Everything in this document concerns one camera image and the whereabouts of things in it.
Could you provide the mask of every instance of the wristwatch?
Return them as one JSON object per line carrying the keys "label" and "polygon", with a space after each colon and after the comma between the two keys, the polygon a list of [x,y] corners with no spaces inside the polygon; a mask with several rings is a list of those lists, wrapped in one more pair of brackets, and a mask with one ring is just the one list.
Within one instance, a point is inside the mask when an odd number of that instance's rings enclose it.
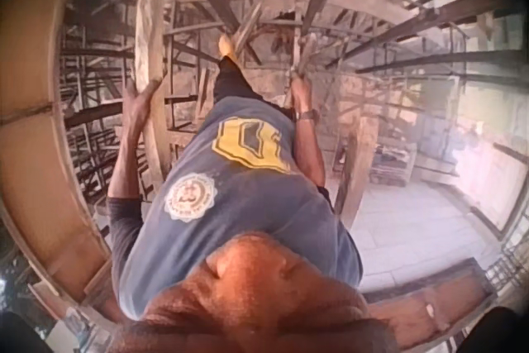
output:
{"label": "wristwatch", "polygon": [[313,120],[314,122],[317,121],[317,110],[311,109],[310,111],[297,113],[296,112],[296,122],[298,120]]}

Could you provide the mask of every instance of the black sleeve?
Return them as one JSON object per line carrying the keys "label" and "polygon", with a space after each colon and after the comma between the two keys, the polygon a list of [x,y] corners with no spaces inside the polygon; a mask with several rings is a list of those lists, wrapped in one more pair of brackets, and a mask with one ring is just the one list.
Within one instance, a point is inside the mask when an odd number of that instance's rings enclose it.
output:
{"label": "black sleeve", "polygon": [[139,198],[107,198],[112,242],[112,287],[118,297],[119,279],[136,242],[140,229],[141,200]]}
{"label": "black sleeve", "polygon": [[332,208],[331,197],[329,196],[329,191],[322,186],[316,186],[316,188],[317,191],[321,193],[322,196],[327,200],[327,202],[331,206],[331,210],[334,212],[334,208]]}

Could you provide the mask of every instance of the foot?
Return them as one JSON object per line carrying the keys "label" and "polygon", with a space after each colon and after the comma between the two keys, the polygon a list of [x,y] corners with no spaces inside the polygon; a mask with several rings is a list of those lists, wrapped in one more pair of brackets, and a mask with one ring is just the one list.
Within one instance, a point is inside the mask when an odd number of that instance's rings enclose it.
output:
{"label": "foot", "polygon": [[235,48],[228,35],[225,33],[221,35],[218,41],[218,49],[221,52],[221,57],[230,57],[233,62],[237,64],[237,57],[235,56]]}

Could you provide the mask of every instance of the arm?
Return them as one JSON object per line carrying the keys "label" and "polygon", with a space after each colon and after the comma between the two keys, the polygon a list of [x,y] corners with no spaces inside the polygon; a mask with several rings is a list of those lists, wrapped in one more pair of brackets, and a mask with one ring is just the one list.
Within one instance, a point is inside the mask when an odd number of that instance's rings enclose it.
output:
{"label": "arm", "polygon": [[145,91],[138,94],[134,83],[130,81],[123,93],[122,142],[108,186],[109,198],[140,199],[136,149],[149,117],[150,100],[159,86],[160,82],[153,80]]}
{"label": "arm", "polygon": [[149,117],[150,100],[159,86],[160,82],[152,81],[142,94],[138,94],[130,82],[123,93],[122,142],[107,194],[112,239],[112,285],[116,296],[126,260],[143,226],[136,149]]}
{"label": "arm", "polygon": [[[312,110],[310,85],[300,78],[294,78],[291,89],[296,113],[302,114]],[[294,159],[302,173],[317,187],[325,185],[325,166],[322,151],[317,144],[316,124],[313,120],[296,121]]]}

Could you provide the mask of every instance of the hand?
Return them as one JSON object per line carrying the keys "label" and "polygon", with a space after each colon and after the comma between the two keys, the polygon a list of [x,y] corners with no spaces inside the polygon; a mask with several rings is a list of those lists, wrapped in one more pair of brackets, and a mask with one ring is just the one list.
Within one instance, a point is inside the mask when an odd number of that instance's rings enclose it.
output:
{"label": "hand", "polygon": [[140,134],[150,114],[150,100],[160,86],[161,81],[151,80],[145,90],[138,93],[136,84],[129,79],[123,93],[123,137],[130,139],[135,145],[140,140]]}
{"label": "hand", "polygon": [[294,76],[290,84],[292,100],[297,113],[312,110],[312,88],[307,79]]}

